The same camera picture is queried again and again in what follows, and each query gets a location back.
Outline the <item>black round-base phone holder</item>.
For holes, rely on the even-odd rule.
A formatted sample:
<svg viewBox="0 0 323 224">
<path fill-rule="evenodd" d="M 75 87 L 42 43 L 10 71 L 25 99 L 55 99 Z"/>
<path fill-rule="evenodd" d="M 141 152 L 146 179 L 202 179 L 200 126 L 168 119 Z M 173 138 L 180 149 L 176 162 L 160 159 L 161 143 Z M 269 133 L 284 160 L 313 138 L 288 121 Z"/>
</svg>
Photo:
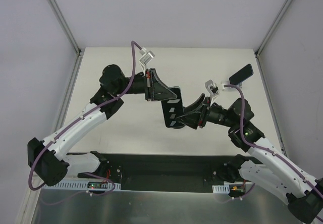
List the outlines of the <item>black round-base phone holder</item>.
<svg viewBox="0 0 323 224">
<path fill-rule="evenodd" d="M 184 127 L 186 127 L 186 125 L 178 125 L 178 126 L 173 126 L 172 129 L 179 130 L 179 129 L 182 129 Z"/>
</svg>

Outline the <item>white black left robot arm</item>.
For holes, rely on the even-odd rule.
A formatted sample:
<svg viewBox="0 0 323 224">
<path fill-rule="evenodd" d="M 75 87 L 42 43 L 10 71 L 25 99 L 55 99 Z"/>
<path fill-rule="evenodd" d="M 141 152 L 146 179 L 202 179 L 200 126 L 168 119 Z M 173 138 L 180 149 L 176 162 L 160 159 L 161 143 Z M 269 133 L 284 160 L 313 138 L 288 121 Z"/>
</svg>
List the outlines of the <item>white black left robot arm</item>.
<svg viewBox="0 0 323 224">
<path fill-rule="evenodd" d="M 158 77 L 154 68 L 126 77 L 118 65 L 108 65 L 99 79 L 100 88 L 85 108 L 66 126 L 51 135 L 27 144 L 28 164 L 47 186 L 54 186 L 65 176 L 95 173 L 106 164 L 100 154 L 68 157 L 71 148 L 87 133 L 109 120 L 123 105 L 125 94 L 144 94 L 147 101 L 176 99 L 176 94 Z"/>
</svg>

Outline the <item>teal smartphone black screen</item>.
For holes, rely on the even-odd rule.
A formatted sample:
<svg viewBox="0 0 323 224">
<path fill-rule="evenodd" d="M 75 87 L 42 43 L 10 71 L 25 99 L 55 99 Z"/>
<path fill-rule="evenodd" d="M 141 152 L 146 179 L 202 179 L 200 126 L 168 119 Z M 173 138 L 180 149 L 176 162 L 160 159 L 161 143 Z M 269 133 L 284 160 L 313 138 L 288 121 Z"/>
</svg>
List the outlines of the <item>teal smartphone black screen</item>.
<svg viewBox="0 0 323 224">
<path fill-rule="evenodd" d="M 164 123 L 167 128 L 183 125 L 175 120 L 177 116 L 180 116 L 183 114 L 183 102 L 182 102 L 181 89 L 178 86 L 171 87 L 170 89 L 177 95 L 177 98 L 174 100 L 161 101 Z"/>
</svg>

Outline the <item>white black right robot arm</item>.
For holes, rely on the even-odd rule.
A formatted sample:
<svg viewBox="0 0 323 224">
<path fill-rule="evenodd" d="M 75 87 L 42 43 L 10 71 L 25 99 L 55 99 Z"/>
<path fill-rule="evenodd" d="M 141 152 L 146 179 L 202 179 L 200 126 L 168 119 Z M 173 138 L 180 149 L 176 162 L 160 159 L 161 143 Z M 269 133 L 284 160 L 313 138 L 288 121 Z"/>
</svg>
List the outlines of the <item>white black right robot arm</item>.
<svg viewBox="0 0 323 224">
<path fill-rule="evenodd" d="M 322 211 L 322 179 L 306 173 L 279 153 L 250 121 L 253 117 L 244 97 L 224 109 L 216 103 L 211 104 L 210 98 L 202 95 L 176 120 L 192 129 L 203 128 L 206 123 L 228 127 L 231 142 L 265 167 L 261 169 L 252 160 L 237 154 L 217 170 L 218 178 L 229 183 L 239 179 L 251 181 L 283 201 L 302 223 L 312 223 Z"/>
</svg>

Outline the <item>white folding phone stand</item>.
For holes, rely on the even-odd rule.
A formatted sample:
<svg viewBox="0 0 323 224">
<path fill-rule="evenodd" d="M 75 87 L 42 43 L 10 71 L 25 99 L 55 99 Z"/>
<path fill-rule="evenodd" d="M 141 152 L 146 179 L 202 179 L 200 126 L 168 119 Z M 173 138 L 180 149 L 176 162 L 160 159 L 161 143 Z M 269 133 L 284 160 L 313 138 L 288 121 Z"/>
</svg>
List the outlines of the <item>white folding phone stand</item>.
<svg viewBox="0 0 323 224">
<path fill-rule="evenodd" d="M 235 91 L 237 88 L 242 89 L 242 82 L 232 86 L 230 81 L 221 81 L 220 88 L 221 91 Z"/>
</svg>

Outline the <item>blue smartphone black screen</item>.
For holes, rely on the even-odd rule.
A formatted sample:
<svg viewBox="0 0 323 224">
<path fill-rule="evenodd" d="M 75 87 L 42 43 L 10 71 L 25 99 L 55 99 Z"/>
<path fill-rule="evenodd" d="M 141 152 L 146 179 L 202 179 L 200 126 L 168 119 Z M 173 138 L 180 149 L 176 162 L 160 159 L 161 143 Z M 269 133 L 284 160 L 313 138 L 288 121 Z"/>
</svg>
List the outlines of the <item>blue smartphone black screen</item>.
<svg viewBox="0 0 323 224">
<path fill-rule="evenodd" d="M 240 85 L 245 80 L 250 78 L 253 75 L 253 68 L 251 64 L 247 64 L 242 69 L 234 73 L 231 77 L 229 77 L 229 82 L 232 85 Z"/>
</svg>

